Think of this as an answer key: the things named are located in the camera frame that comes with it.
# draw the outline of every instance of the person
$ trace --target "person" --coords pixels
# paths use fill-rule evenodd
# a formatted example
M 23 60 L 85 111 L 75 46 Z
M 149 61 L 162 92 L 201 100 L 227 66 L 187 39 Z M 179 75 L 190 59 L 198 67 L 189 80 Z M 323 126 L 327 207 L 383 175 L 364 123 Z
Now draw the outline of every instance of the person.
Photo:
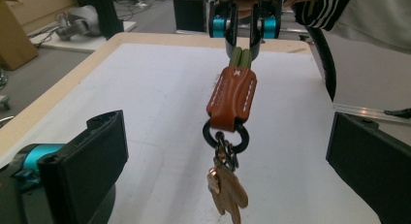
M 258 0 L 235 0 L 239 17 Z M 299 24 L 340 37 L 411 53 L 411 0 L 286 0 Z

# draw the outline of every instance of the orange leather key fob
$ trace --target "orange leather key fob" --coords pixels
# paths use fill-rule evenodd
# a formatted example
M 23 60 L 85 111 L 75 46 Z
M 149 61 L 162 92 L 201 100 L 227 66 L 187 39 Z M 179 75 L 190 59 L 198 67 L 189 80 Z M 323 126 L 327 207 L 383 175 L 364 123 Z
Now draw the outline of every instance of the orange leather key fob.
M 226 67 L 206 107 L 211 128 L 235 132 L 236 120 L 247 121 L 256 85 L 256 75 L 250 69 Z

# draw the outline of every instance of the striped sleeve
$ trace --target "striped sleeve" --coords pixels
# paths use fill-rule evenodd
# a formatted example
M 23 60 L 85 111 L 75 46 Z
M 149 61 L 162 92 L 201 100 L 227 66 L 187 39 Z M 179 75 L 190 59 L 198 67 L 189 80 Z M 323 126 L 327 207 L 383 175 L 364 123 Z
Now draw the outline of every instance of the striped sleeve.
M 299 24 L 330 31 L 350 0 L 318 0 L 294 6 Z

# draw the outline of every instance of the white table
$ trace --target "white table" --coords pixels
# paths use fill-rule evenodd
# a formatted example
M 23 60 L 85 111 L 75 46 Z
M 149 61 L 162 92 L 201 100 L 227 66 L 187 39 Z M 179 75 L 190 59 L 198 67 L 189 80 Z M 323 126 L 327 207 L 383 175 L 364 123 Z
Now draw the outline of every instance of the white table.
M 92 54 L 74 71 L 88 70 L 85 76 L 69 74 L 74 81 L 63 79 L 33 104 L 53 103 L 44 113 L 32 110 L 37 117 L 9 139 L 0 162 L 27 144 L 66 143 L 88 118 L 124 110 L 130 158 L 116 184 L 110 223 L 231 223 L 207 189 L 214 151 L 202 134 L 206 104 L 229 59 L 215 39 L 158 35 L 174 38 L 159 46 L 150 37 L 156 38 L 121 34 Z M 301 53 L 307 49 L 301 43 L 266 45 L 262 50 L 271 51 L 260 52 L 252 66 L 258 83 L 245 124 L 250 144 L 238 155 L 236 175 L 249 197 L 242 223 L 379 223 L 326 161 L 333 109 L 314 58 Z M 10 134 L 21 118 L 4 131 Z M 236 134 L 227 136 L 238 142 Z

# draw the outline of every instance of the metal key ring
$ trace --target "metal key ring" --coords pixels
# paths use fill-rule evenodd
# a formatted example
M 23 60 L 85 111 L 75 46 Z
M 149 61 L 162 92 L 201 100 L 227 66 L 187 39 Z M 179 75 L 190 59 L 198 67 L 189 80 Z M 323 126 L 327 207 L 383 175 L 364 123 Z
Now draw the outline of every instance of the metal key ring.
M 218 145 L 218 141 L 216 141 L 209 133 L 210 128 L 211 128 L 211 122 L 210 120 L 208 120 L 205 123 L 205 126 L 203 127 L 203 136 L 205 137 L 205 140 L 207 141 L 207 143 L 211 145 L 211 147 L 216 148 Z M 233 152 L 235 154 L 238 154 L 238 153 L 243 152 L 248 147 L 248 143 L 250 142 L 250 136 L 248 135 L 248 132 L 244 128 L 244 126 L 237 121 L 235 123 L 235 128 L 236 128 L 236 131 L 241 136 L 241 143 L 236 146 L 233 146 Z

